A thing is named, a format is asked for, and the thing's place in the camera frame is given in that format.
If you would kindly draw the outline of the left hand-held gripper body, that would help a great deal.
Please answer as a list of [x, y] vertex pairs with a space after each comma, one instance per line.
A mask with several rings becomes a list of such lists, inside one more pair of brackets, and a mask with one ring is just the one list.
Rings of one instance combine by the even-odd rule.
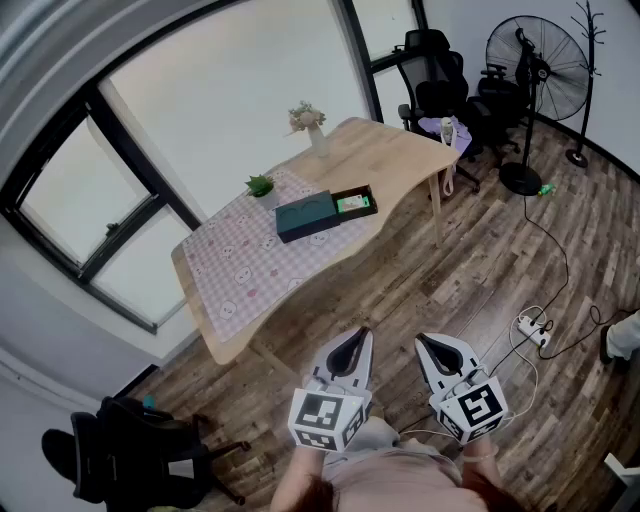
[[342, 453], [369, 417], [371, 369], [336, 377], [314, 367], [294, 391], [287, 426], [297, 446]]

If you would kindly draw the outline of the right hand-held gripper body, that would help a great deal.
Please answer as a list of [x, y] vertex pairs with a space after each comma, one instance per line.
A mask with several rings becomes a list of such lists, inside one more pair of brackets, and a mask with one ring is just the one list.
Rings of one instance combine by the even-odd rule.
[[497, 377], [457, 393], [433, 395], [429, 405], [436, 420], [460, 445], [467, 445], [496, 430], [506, 419], [508, 405]]

